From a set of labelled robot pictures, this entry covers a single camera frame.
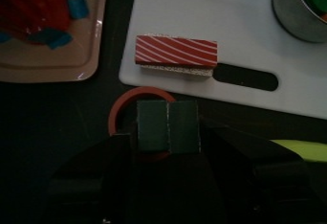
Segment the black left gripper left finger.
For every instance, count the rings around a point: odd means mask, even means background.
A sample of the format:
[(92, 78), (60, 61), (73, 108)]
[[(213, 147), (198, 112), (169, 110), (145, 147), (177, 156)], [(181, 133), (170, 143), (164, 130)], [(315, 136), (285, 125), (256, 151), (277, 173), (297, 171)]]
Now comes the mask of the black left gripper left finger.
[(78, 152), (48, 184), (42, 224), (124, 224), (132, 135), (114, 134)]

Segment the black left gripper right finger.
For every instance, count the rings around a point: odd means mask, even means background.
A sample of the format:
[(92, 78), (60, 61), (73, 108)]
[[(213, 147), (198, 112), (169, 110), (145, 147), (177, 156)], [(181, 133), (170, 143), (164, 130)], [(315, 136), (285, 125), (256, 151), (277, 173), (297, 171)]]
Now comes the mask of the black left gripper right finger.
[(295, 152), (221, 124), (203, 122), (198, 133), (227, 224), (327, 224), (327, 204)]

